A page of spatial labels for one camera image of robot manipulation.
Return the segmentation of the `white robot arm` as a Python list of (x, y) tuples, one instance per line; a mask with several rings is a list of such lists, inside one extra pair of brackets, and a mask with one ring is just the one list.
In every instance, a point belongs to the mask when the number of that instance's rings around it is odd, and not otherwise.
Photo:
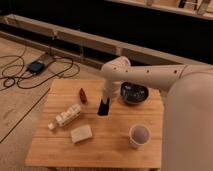
[(213, 171), (213, 65), (133, 66), (121, 56), (105, 63), (101, 75), (106, 106), (119, 82), (166, 93), (161, 171)]

